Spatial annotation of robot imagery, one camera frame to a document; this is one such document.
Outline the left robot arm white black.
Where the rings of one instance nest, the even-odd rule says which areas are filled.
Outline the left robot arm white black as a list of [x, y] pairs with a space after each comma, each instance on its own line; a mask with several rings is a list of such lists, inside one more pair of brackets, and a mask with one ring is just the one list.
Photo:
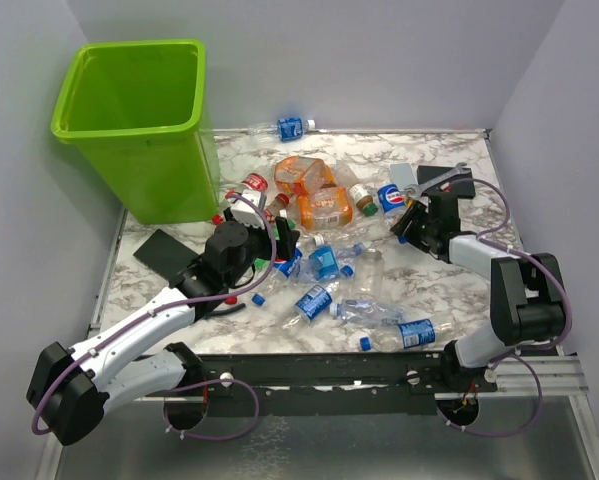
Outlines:
[[54, 342], [40, 353], [26, 399], [33, 407], [31, 430], [52, 434], [64, 446], [92, 432], [115, 408], [153, 393], [206, 394], [237, 384], [212, 374], [182, 343], [156, 355], [145, 351], [204, 318], [225, 299], [253, 289], [238, 281], [257, 259], [274, 263], [295, 256], [300, 234], [279, 217], [263, 228], [225, 221], [169, 285], [116, 326], [70, 348]]

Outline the clear plain bottle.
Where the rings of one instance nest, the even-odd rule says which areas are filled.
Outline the clear plain bottle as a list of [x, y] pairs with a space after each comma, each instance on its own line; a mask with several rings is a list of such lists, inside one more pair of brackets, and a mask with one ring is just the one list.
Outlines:
[[355, 263], [351, 297], [378, 299], [382, 293], [384, 267], [384, 258], [379, 250], [364, 250]]

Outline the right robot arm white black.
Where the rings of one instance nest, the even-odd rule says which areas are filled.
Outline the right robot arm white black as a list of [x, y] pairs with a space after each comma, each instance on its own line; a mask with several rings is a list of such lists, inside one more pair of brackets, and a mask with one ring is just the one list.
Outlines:
[[409, 200], [390, 231], [439, 261], [480, 275], [490, 283], [489, 323], [449, 342], [438, 367], [440, 383], [460, 391], [494, 360], [518, 347], [550, 349], [572, 323], [561, 272], [552, 254], [531, 255], [462, 229], [458, 198], [431, 193]]

